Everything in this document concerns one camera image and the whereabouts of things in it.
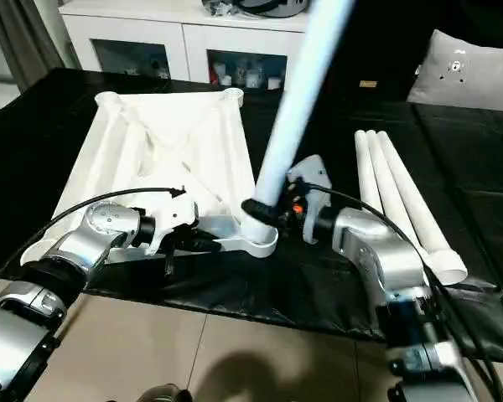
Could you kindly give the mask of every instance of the cushion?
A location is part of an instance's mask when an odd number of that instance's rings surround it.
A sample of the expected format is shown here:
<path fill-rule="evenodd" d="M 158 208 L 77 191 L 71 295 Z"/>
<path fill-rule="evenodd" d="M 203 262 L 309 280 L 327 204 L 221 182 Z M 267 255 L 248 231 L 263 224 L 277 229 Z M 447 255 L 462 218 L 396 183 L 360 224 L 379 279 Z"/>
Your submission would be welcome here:
<path fill-rule="evenodd" d="M 434 30 L 408 101 L 503 111 L 503 49 Z"/>

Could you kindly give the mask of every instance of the white cabinet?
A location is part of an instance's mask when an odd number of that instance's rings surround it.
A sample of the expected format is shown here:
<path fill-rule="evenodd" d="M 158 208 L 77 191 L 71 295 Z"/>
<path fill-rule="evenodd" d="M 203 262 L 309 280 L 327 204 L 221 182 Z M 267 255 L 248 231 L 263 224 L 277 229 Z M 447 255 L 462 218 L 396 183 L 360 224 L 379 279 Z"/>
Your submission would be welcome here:
<path fill-rule="evenodd" d="M 303 39 L 303 33 L 206 25 L 184 24 L 183 30 L 190 80 L 211 82 L 213 71 L 217 70 L 214 64 L 218 64 L 236 86 L 246 85 L 246 77 L 242 77 L 244 82 L 236 82 L 240 68 L 260 70 L 259 85 L 263 88 L 269 77 L 284 82 Z"/>
<path fill-rule="evenodd" d="M 189 80 L 180 23 L 64 15 L 82 69 Z"/>
<path fill-rule="evenodd" d="M 212 17 L 200 0 L 73 0 L 60 13 L 84 70 L 260 88 L 283 87 L 308 20 Z"/>

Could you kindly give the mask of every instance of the white pipe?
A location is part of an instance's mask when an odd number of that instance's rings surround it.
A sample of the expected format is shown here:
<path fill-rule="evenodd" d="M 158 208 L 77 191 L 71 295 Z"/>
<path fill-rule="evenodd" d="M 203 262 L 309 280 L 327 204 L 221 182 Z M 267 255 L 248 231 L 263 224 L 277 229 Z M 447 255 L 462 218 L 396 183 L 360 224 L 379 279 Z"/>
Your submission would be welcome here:
<path fill-rule="evenodd" d="M 354 134 L 355 155 L 358 162 L 358 180 L 360 182 L 360 199 L 380 212 L 382 202 L 378 193 L 375 171 L 372 168 L 371 153 L 367 142 L 366 132 L 358 130 Z"/>
<path fill-rule="evenodd" d="M 313 2 L 309 25 L 290 85 L 277 112 L 267 152 L 262 161 L 254 199 L 273 206 L 277 203 L 285 175 L 293 165 L 314 103 L 329 68 L 355 0 L 320 0 Z M 269 228 L 247 215 L 241 226 L 249 240 L 267 241 Z"/>
<path fill-rule="evenodd" d="M 406 234 L 411 242 L 418 244 L 416 232 L 413 230 L 412 222 L 410 222 L 408 213 L 404 208 L 395 180 L 393 180 L 392 173 L 387 166 L 378 136 L 374 130 L 370 130 L 366 133 L 366 137 L 369 144 L 369 152 L 371 153 L 372 167 L 375 171 L 376 183 L 378 184 L 378 191 L 380 192 L 386 216 Z"/>
<path fill-rule="evenodd" d="M 434 273 L 444 285 L 461 282 L 468 275 L 464 262 L 451 250 L 387 133 L 380 131 L 378 138 L 417 237 L 429 254 Z"/>

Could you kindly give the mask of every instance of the black tablecloth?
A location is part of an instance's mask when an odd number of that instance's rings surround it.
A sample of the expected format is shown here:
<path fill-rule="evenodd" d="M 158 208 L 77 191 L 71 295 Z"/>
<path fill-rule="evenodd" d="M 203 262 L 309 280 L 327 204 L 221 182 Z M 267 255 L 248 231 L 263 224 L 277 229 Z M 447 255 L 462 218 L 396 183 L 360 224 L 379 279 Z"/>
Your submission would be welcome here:
<path fill-rule="evenodd" d="M 203 84 L 55 70 L 0 111 L 0 263 L 50 218 L 96 112 L 98 92 L 188 92 Z M 280 95 L 241 109 L 255 175 Z M 356 129 L 386 130 L 469 277 L 451 288 L 488 354 L 503 361 L 503 112 L 323 99 L 297 160 L 318 153 L 334 188 L 358 196 Z M 263 260 L 244 252 L 106 265 L 92 294 L 382 340 L 354 267 L 328 245 L 283 237 Z"/>

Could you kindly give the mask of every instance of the tiled floor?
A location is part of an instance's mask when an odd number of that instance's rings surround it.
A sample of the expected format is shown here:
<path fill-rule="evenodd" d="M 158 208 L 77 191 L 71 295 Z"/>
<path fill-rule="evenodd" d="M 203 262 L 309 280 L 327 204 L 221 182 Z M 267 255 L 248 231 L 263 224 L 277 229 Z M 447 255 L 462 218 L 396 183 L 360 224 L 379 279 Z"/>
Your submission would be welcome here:
<path fill-rule="evenodd" d="M 0 108 L 7 106 L 20 95 L 18 87 L 13 83 L 0 82 Z"/>
<path fill-rule="evenodd" d="M 194 402 L 387 402 L 397 381 L 376 343 L 104 297 L 82 296 L 59 336 L 28 402 L 135 402 L 166 383 Z"/>

